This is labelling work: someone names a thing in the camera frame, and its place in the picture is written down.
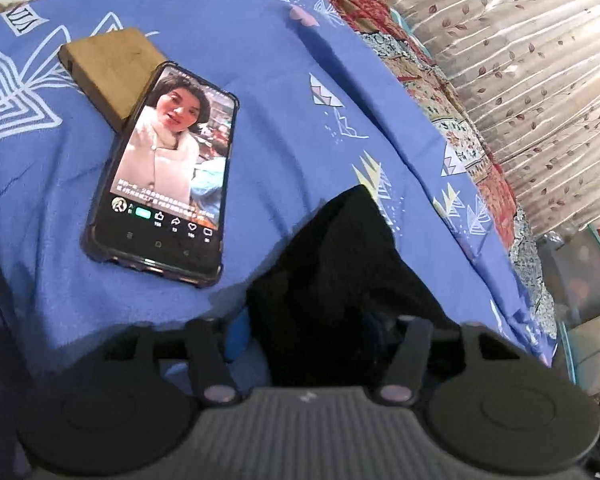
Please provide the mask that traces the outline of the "black pant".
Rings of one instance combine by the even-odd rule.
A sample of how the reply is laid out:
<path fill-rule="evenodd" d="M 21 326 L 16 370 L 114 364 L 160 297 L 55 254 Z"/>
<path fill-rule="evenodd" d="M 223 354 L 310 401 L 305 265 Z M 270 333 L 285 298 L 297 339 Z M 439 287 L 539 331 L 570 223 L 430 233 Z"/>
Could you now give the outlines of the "black pant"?
<path fill-rule="evenodd" d="M 275 387 L 371 387 L 398 348 L 399 316 L 457 326 L 362 185 L 317 211 L 249 286 L 246 306 Z"/>

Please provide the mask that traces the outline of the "clear plastic storage bag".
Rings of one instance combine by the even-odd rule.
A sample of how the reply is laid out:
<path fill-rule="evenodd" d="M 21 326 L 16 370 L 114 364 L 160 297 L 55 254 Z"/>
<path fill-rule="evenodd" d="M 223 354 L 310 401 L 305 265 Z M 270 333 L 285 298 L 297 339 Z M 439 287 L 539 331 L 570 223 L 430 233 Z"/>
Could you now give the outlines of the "clear plastic storage bag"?
<path fill-rule="evenodd" d="M 568 378 L 600 398 L 600 233 L 548 232 L 539 240 L 539 254 Z"/>

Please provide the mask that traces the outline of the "black smartphone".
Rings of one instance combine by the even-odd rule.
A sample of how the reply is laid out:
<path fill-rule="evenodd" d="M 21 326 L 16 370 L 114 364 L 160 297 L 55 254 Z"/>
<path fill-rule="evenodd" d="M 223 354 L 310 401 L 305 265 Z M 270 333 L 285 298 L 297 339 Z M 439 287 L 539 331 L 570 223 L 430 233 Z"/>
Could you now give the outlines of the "black smartphone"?
<path fill-rule="evenodd" d="M 87 255 L 197 287 L 219 281 L 238 110 L 234 94 L 160 64 L 99 181 Z"/>

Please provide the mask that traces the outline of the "brown wooden block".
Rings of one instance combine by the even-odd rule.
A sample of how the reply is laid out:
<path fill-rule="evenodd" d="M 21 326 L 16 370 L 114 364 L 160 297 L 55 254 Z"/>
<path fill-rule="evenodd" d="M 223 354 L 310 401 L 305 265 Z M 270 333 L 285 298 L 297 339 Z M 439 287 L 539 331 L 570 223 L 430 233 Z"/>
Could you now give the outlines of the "brown wooden block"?
<path fill-rule="evenodd" d="M 58 58 L 116 133 L 124 131 L 152 75 L 166 62 L 137 28 L 71 41 Z"/>

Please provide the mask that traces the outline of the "blue patterned bed sheet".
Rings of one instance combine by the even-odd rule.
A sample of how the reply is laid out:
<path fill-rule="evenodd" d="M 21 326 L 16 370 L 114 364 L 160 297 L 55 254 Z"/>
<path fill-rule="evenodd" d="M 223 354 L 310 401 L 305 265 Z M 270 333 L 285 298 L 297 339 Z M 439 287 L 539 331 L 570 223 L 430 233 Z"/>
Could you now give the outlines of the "blue patterned bed sheet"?
<path fill-rule="evenodd" d="M 239 102 L 223 274 L 207 289 L 95 262 L 80 245 L 114 132 L 58 52 L 125 27 Z M 36 0 L 0 15 L 0 307 L 32 374 L 125 326 L 239 309 L 299 226 L 356 184 L 452 320 L 550 362 L 554 341 L 467 171 L 330 3 Z"/>

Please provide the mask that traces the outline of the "beige leaf print curtain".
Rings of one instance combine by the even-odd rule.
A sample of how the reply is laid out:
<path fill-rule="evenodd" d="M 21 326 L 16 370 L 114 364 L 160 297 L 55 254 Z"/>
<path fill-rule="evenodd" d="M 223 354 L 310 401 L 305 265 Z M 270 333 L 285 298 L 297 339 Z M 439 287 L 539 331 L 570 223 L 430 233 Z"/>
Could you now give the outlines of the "beige leaf print curtain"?
<path fill-rule="evenodd" d="M 389 0 L 535 234 L 600 226 L 600 0 Z"/>

